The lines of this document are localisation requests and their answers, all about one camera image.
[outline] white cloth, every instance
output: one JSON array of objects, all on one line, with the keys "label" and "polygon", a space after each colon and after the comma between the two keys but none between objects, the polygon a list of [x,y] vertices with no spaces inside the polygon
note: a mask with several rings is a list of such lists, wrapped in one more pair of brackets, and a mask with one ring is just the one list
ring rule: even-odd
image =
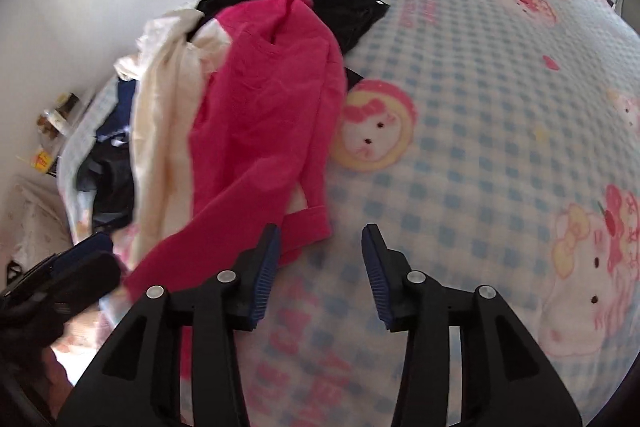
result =
[{"label": "white cloth", "polygon": [[191,218],[189,131],[206,79],[222,64],[230,44],[216,20],[187,42],[185,34],[201,16],[184,9],[149,21],[138,39],[139,54],[115,63],[119,75],[138,80],[130,142],[138,234],[124,258],[131,269]]}]

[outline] metal screw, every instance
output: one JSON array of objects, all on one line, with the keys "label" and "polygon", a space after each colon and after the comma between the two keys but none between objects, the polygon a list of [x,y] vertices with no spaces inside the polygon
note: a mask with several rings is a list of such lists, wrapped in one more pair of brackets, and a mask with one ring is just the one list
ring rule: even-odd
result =
[{"label": "metal screw", "polygon": [[155,286],[151,286],[151,288],[148,288],[146,290],[146,296],[149,297],[150,299],[157,299],[158,297],[161,297],[163,293],[164,293],[164,288],[162,288],[162,286],[159,286],[157,284]]},{"label": "metal screw", "polygon": [[236,280],[236,272],[233,270],[222,270],[218,274],[218,280],[220,282],[233,282]]},{"label": "metal screw", "polygon": [[480,286],[478,293],[485,299],[493,299],[496,295],[495,289],[491,286]]},{"label": "metal screw", "polygon": [[406,278],[409,282],[414,284],[422,284],[427,280],[427,276],[418,270],[413,270],[406,275]]}]

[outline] small bottle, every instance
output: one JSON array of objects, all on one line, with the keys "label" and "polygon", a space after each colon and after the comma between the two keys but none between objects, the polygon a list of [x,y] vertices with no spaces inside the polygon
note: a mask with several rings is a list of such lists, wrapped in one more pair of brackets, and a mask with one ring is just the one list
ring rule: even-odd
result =
[{"label": "small bottle", "polygon": [[42,115],[55,127],[62,136],[69,136],[71,134],[71,126],[62,117],[62,115],[55,109],[45,109]]}]

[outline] blue checkered bedsheet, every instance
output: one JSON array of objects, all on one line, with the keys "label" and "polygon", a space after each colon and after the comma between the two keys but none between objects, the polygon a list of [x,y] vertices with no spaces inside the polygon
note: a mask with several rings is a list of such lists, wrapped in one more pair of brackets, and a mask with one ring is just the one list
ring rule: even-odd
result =
[{"label": "blue checkered bedsheet", "polygon": [[365,80],[326,176],[334,235],[238,336],[252,425],[390,424],[406,338],[376,315],[370,222],[442,284],[493,285],[588,421],[640,346],[640,39],[603,0],[383,1],[345,57]]}]

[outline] hello kitty print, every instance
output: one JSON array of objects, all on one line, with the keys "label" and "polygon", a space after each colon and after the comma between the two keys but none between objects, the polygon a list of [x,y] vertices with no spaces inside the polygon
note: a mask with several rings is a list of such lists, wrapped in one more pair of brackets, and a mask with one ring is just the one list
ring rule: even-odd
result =
[{"label": "hello kitty print", "polygon": [[416,118],[404,91],[381,80],[363,80],[347,96],[332,157],[355,171],[388,167],[409,147]]},{"label": "hello kitty print", "polygon": [[599,211],[571,203],[555,222],[552,290],[538,342],[552,357],[592,355],[625,320],[638,281],[636,196],[615,185]]},{"label": "hello kitty print", "polygon": [[558,22],[556,11],[547,0],[498,0],[511,13],[552,28]]},{"label": "hello kitty print", "polygon": [[614,89],[607,89],[607,98],[613,103],[627,130],[640,139],[640,99]]}]

